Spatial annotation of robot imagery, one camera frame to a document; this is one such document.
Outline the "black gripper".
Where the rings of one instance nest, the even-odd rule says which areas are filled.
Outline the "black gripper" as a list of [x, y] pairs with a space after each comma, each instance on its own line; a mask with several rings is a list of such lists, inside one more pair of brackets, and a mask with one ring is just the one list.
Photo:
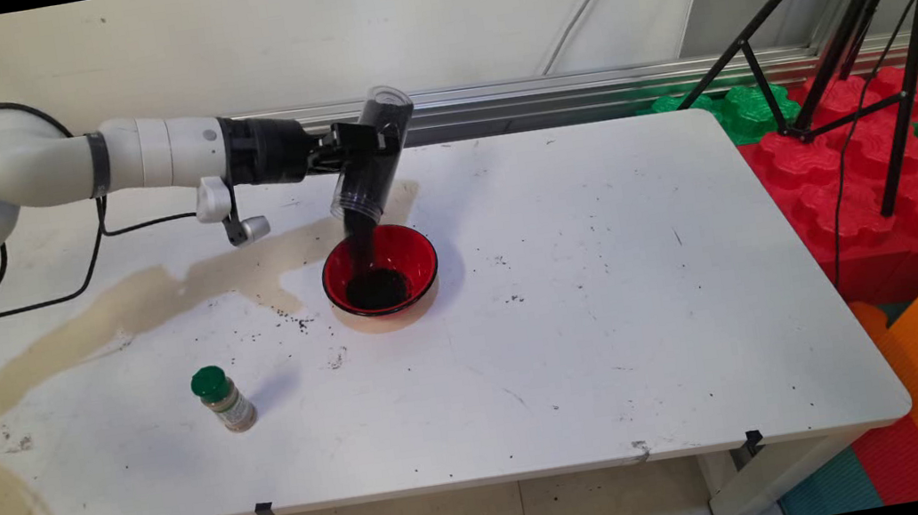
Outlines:
[[289, 119], [218, 119], [227, 150], [226, 181], [237, 185], [295, 184], [309, 175], [338, 175], [375, 155], [402, 151], [399, 122], [334, 123], [317, 137]]

